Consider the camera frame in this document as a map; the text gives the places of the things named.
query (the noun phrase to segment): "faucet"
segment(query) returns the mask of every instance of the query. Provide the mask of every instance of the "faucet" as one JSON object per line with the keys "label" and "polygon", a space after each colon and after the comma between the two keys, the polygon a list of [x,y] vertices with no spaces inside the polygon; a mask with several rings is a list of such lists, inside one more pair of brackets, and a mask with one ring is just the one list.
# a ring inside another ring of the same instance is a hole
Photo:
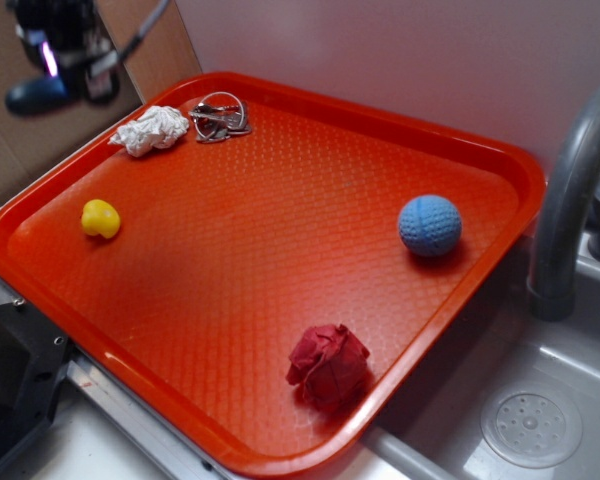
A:
{"label": "faucet", "polygon": [[556,321],[575,306],[575,267],[589,212],[588,242],[600,261],[600,88],[574,121],[562,145],[540,209],[527,289],[531,313]]}

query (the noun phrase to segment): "white crumpled paper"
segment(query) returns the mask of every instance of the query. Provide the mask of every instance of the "white crumpled paper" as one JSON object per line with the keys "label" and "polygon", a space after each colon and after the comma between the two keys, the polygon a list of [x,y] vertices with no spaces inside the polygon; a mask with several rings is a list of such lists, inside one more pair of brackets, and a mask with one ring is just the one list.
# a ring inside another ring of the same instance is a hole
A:
{"label": "white crumpled paper", "polygon": [[151,148],[169,148],[189,129],[187,120],[173,107],[150,107],[138,120],[118,127],[109,139],[110,144],[122,145],[134,157]]}

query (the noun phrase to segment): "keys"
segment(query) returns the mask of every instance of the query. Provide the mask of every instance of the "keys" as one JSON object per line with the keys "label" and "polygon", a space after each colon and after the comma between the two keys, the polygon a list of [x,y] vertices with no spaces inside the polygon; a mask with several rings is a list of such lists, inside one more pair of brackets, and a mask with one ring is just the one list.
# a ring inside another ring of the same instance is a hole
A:
{"label": "keys", "polygon": [[200,143],[217,143],[251,133],[247,105],[228,92],[207,95],[189,115],[198,132],[196,140]]}

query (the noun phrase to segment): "red paper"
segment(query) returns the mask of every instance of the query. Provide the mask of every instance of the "red paper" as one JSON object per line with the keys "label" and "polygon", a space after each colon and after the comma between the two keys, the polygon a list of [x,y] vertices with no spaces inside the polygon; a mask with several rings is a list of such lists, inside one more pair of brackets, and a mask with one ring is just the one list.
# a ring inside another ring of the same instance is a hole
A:
{"label": "red paper", "polygon": [[317,407],[345,401],[362,383],[369,350],[344,325],[311,327],[291,352],[286,379],[302,384],[303,398]]}

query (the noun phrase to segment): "sink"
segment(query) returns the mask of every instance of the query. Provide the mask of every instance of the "sink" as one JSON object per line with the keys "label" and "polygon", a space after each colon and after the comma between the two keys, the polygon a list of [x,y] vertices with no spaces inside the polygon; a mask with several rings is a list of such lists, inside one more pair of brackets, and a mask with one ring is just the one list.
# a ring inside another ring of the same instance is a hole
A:
{"label": "sink", "polygon": [[376,419],[394,463],[415,454],[430,478],[600,480],[600,264],[579,257],[575,312],[545,322],[528,313],[529,247],[518,242]]}

